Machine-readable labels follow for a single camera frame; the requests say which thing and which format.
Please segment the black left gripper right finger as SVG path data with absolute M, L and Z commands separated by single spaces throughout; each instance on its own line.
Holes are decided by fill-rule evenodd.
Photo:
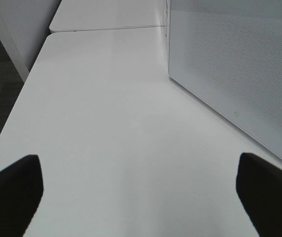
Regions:
M 236 192 L 261 237 L 282 237 L 282 170 L 253 153 L 240 155 Z

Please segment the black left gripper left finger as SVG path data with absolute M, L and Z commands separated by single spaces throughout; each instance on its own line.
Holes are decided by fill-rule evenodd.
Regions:
M 27 155 L 0 171 L 0 237 L 24 235 L 43 192 L 37 155 Z

